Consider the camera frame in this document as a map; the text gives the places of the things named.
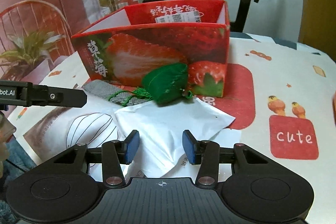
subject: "qr code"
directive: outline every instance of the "qr code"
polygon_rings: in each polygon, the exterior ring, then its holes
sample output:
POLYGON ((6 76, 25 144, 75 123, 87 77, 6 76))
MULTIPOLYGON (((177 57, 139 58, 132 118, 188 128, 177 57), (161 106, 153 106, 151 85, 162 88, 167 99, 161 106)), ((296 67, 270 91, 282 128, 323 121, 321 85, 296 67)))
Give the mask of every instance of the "qr code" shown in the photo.
POLYGON ((183 22, 180 14, 172 15, 174 22, 183 22))

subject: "circular pad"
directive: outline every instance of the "circular pad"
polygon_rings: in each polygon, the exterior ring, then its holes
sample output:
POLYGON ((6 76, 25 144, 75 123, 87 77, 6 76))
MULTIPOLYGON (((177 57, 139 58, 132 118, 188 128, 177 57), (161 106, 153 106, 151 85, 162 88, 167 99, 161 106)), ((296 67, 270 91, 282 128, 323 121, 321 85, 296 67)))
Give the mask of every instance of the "circular pad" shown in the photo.
POLYGON ((263 178, 252 182, 252 192, 260 198, 279 200, 289 195, 291 189, 286 182, 279 179, 263 178))
POLYGON ((64 223, 92 208, 99 190, 95 180, 85 173, 26 173, 12 181, 7 202, 13 214, 30 223, 64 223))
POLYGON ((257 223, 288 223, 305 218, 314 200, 311 185, 296 174, 234 174, 222 187, 226 204, 257 223))
POLYGON ((70 184, 60 178, 45 178, 35 182, 30 191, 33 196, 40 199, 57 199, 66 195, 70 190, 70 184))

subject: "bird print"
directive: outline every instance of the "bird print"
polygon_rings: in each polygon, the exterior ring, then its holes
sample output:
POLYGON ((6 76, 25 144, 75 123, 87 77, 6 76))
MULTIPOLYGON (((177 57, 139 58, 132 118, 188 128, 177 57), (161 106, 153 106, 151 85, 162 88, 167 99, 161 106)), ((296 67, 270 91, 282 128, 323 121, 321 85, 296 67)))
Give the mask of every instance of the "bird print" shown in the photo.
POLYGON ((276 96, 269 96, 268 97, 268 108, 273 111, 275 114, 280 116, 286 116, 285 114, 285 103, 278 99, 276 96))
POLYGON ((292 112, 298 118, 306 118, 306 111, 303 106, 299 105, 297 102, 292 103, 292 112))

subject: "crosshair marking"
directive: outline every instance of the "crosshair marking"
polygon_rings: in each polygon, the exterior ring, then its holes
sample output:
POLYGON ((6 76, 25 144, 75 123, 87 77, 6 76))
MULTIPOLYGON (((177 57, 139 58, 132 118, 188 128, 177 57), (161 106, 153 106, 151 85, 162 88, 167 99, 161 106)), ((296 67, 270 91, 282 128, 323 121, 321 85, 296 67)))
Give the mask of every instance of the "crosshair marking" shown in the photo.
POLYGON ((166 186, 167 184, 169 184, 169 183, 167 183, 167 182, 165 182, 165 181, 160 181, 159 183, 157 183, 158 185, 160 185, 161 187, 163 187, 163 186, 166 186))

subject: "blue gripper pad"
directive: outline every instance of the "blue gripper pad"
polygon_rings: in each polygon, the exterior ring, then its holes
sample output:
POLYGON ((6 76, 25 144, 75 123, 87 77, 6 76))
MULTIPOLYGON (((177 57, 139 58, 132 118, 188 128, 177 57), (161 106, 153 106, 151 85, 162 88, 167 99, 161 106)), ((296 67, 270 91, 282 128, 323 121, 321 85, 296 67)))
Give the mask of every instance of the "blue gripper pad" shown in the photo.
POLYGON ((195 149, 194 144, 191 139, 188 137, 187 133, 183 131, 182 133, 182 146, 185 154, 187 155, 188 161, 191 164, 195 164, 195 149))
POLYGON ((140 134, 139 131, 135 133, 131 141, 128 143, 126 148, 126 154, 125 154, 125 164, 130 164, 132 160, 134 159, 135 154, 137 153, 137 150, 139 148, 140 144, 140 134))

